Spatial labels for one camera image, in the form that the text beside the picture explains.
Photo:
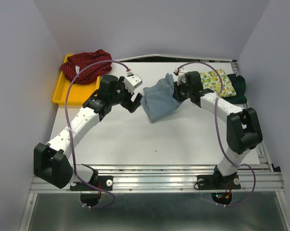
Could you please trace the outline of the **light blue denim skirt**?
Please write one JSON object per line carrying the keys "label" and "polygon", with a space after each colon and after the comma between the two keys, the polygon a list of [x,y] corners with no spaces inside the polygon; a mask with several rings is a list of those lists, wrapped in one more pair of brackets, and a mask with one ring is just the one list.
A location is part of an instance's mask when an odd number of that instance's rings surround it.
{"label": "light blue denim skirt", "polygon": [[173,98],[174,82],[173,75],[167,73],[154,86],[143,88],[141,105],[151,123],[165,118],[181,105]]}

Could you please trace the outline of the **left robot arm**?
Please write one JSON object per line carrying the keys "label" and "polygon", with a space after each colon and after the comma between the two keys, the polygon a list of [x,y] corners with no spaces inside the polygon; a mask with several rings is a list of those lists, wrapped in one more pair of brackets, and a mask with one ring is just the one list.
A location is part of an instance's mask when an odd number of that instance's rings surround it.
{"label": "left robot arm", "polygon": [[75,147],[84,136],[115,105],[120,105],[130,113],[140,106],[142,95],[135,94],[142,84],[138,75],[129,73],[127,77],[104,75],[99,88],[83,103],[73,120],[46,144],[39,143],[34,148],[34,175],[61,189],[71,182],[81,182],[88,190],[98,184],[98,172],[82,164],[77,166]]}

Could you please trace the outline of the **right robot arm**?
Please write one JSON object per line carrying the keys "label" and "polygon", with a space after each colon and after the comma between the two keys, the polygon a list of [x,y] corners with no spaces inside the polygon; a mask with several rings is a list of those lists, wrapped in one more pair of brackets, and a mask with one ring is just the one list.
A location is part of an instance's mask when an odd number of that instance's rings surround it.
{"label": "right robot arm", "polygon": [[199,108],[213,113],[215,120],[221,119],[226,124],[228,148],[223,152],[223,159],[214,168],[213,175],[208,180],[203,180],[204,183],[223,188],[233,182],[245,156],[263,141],[257,112],[253,108],[235,106],[219,97],[213,90],[205,89],[197,71],[176,71],[175,75],[175,100],[183,102],[190,99]]}

